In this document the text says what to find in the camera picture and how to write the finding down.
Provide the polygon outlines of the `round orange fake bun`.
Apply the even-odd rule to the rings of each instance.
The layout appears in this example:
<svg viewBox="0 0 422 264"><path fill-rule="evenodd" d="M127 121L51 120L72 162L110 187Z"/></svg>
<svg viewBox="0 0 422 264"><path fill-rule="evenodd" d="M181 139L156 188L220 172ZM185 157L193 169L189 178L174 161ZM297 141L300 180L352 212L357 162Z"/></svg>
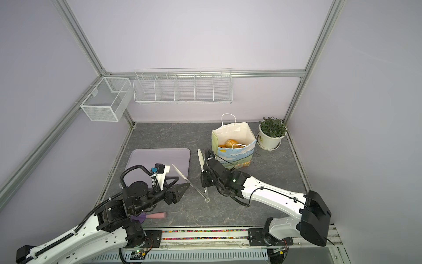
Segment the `round orange fake bun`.
<svg viewBox="0 0 422 264"><path fill-rule="evenodd" d="M238 142L237 142L236 140L234 140L234 139L229 139L229 140L227 140L227 141L225 142L224 146L225 146L226 148L230 148L230 149L232 149L232 148L237 149L237 148L242 148L242 147L243 147L240 143L238 143Z"/></svg>

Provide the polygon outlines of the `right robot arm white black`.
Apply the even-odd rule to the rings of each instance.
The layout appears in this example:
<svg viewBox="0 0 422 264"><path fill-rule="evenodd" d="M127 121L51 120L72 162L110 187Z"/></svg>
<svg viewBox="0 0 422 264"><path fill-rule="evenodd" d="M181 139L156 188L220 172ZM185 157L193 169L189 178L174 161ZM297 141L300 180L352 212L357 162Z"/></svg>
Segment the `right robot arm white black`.
<svg viewBox="0 0 422 264"><path fill-rule="evenodd" d="M200 165L204 188L214 186L219 194L245 207L257 201L286 214L267 219L262 232L265 244L300 236L313 245L327 245L332 213L319 193L277 188L242 171L230 171L213 157Z"/></svg>

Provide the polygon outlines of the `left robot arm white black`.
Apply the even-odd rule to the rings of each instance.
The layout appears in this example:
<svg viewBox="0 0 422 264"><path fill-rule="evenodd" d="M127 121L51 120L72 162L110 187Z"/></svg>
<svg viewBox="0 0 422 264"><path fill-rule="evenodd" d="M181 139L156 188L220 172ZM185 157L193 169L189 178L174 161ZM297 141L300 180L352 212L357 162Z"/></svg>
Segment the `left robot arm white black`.
<svg viewBox="0 0 422 264"><path fill-rule="evenodd" d="M178 203L190 187L168 177L170 166L158 163L147 169L135 165L119 177L122 191L94 207L70 231L39 246L24 245L16 251L18 264L80 264L97 255L150 241L139 216L164 201Z"/></svg>

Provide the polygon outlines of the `paper bag with landscape print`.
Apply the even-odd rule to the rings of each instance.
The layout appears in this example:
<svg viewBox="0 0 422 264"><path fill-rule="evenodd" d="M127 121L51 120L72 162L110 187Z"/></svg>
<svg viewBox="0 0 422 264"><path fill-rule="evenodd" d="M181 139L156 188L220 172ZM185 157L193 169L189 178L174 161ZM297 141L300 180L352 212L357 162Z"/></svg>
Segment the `paper bag with landscape print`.
<svg viewBox="0 0 422 264"><path fill-rule="evenodd" d="M228 113L222 114L222 125L212 131L212 151L216 155L216 159L228 169L247 167L252 161L257 143L256 137L246 122L239 123L237 119L234 119L234 122L225 124L224 117L227 115ZM236 140L243 147L226 148L224 144L229 139Z"/></svg>

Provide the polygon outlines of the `metal tongs with white tips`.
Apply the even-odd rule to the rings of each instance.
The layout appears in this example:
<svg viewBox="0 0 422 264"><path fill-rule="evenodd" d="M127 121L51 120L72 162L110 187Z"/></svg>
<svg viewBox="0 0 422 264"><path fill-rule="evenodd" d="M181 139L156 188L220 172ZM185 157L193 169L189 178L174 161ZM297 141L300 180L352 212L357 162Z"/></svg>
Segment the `metal tongs with white tips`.
<svg viewBox="0 0 422 264"><path fill-rule="evenodd" d="M172 162L172 171L178 174L185 182L190 184L190 187L204 198L206 203L210 203L208 188L202 186L202 174L204 172L205 158L203 151L197 149L196 162L191 159L191 151L187 148L174 148L175 154L173 157L177 163Z"/></svg>

